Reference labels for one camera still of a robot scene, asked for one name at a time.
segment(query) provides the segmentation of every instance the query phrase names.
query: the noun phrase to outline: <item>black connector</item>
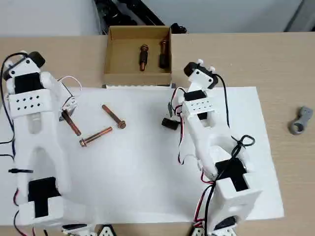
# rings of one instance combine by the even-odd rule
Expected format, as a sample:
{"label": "black connector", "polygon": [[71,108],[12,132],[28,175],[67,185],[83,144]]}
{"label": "black connector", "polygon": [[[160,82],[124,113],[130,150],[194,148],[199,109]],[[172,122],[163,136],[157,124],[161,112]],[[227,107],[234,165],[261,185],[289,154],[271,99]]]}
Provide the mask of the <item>black connector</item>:
{"label": "black connector", "polygon": [[179,125],[179,122],[176,121],[176,120],[171,120],[171,119],[168,119],[168,118],[164,118],[163,121],[162,121],[162,125],[169,128],[169,129],[173,129],[173,130],[176,130],[178,125]]}

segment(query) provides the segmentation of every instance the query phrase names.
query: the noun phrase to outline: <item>bolt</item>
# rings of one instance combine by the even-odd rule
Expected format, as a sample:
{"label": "bolt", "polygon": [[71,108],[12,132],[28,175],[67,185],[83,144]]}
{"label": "bolt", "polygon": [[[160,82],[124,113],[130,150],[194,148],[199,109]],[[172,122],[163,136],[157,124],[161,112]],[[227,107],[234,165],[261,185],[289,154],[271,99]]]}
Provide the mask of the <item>bolt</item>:
{"label": "bolt", "polygon": [[68,123],[68,125],[70,125],[71,129],[74,131],[74,133],[77,136],[81,135],[81,131],[79,130],[79,128],[75,125],[75,123],[73,122],[73,120],[70,118],[69,113],[67,112],[67,110],[64,110],[61,113],[61,116],[64,118],[64,120]]}
{"label": "bolt", "polygon": [[166,54],[166,43],[167,43],[167,42],[166,42],[165,39],[160,42],[160,45],[161,45],[161,54]]}
{"label": "bolt", "polygon": [[118,128],[124,129],[126,127],[126,122],[124,120],[120,120],[105,104],[102,105],[104,111],[110,115],[111,118],[118,124]]}
{"label": "bolt", "polygon": [[168,56],[166,53],[167,41],[164,39],[160,42],[161,54],[159,55],[159,67],[165,69],[169,67]]}
{"label": "bolt", "polygon": [[140,71],[144,71],[148,63],[149,46],[143,44],[140,48]]}
{"label": "bolt", "polygon": [[100,132],[98,132],[98,133],[96,133],[96,134],[86,138],[86,139],[81,139],[80,140],[80,144],[81,144],[82,147],[86,147],[88,143],[94,141],[95,139],[98,139],[100,136],[102,136],[104,134],[107,134],[107,133],[109,133],[112,130],[113,130],[112,127],[108,127],[108,128],[106,128],[106,129],[104,129],[104,130],[102,130],[102,131],[100,131]]}

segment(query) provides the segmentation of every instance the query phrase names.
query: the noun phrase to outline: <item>gray metal part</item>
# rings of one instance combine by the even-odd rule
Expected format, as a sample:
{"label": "gray metal part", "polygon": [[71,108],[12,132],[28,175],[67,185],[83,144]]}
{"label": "gray metal part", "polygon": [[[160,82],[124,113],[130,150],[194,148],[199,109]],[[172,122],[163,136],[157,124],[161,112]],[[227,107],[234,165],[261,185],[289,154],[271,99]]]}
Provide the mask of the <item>gray metal part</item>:
{"label": "gray metal part", "polygon": [[298,135],[302,134],[307,126],[308,121],[311,119],[313,115],[313,110],[308,107],[302,107],[299,111],[299,119],[294,120],[291,122],[289,126],[289,130],[291,134]]}

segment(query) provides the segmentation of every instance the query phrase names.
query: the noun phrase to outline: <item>white wall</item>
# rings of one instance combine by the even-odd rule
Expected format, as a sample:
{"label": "white wall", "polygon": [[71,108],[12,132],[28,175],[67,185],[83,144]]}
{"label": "white wall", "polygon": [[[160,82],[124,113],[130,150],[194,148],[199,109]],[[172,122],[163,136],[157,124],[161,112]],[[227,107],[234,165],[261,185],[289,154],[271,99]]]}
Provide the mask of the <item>white wall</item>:
{"label": "white wall", "polygon": [[283,31],[301,0],[142,0],[166,25],[189,32]]}
{"label": "white wall", "polygon": [[0,0],[0,36],[99,34],[93,0]]}

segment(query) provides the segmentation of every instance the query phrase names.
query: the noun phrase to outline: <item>white cable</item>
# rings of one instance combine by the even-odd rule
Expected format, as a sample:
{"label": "white cable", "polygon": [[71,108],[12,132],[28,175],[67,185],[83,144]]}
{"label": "white cable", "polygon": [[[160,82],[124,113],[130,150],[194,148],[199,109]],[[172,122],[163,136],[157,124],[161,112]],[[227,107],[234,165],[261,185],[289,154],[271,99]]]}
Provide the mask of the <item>white cable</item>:
{"label": "white cable", "polygon": [[64,79],[66,79],[66,78],[74,79],[74,80],[79,84],[79,86],[80,86],[80,94],[79,94],[79,95],[76,95],[75,97],[81,96],[81,94],[82,94],[82,85],[81,85],[80,81],[78,81],[75,77],[70,76],[70,75],[67,75],[67,76],[64,76],[64,77],[58,79],[57,81],[58,81],[58,82],[62,82],[62,81],[63,81]]}

